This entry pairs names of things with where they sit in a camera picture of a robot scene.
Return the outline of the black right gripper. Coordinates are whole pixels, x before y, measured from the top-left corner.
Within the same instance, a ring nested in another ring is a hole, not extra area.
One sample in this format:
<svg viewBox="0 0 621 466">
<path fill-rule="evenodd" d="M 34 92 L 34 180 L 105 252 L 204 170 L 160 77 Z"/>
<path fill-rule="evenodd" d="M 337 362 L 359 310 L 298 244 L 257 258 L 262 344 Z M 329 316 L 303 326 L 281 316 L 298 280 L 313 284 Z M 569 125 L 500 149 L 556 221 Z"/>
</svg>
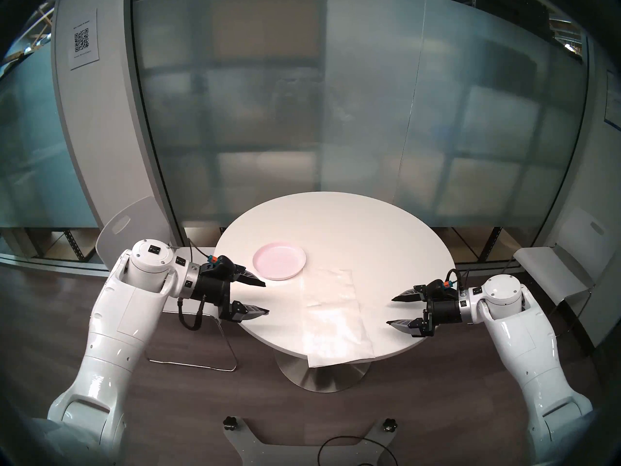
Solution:
<svg viewBox="0 0 621 466">
<path fill-rule="evenodd" d="M 416 285 L 391 301 L 426 303 L 422 318 L 386 322 L 387 325 L 411 337 L 432 337 L 438 325 L 462 322 L 459 310 L 459 291 L 454 288 L 427 288 L 426 285 Z"/>
</svg>

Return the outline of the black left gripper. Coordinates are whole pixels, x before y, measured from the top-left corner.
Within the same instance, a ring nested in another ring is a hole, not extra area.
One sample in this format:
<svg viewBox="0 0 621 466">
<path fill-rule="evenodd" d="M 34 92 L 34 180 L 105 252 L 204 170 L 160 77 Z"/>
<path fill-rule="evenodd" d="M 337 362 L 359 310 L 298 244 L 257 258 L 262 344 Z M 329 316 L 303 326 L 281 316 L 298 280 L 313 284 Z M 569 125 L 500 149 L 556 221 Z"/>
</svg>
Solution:
<svg viewBox="0 0 621 466">
<path fill-rule="evenodd" d="M 230 284 L 240 282 L 250 286 L 266 287 L 253 273 L 236 266 L 200 266 L 196 279 L 196 300 L 199 308 L 196 323 L 202 323 L 205 303 L 214 304 L 219 310 L 219 319 L 241 323 L 268 315 L 269 310 L 243 304 L 240 301 L 230 302 Z"/>
</svg>

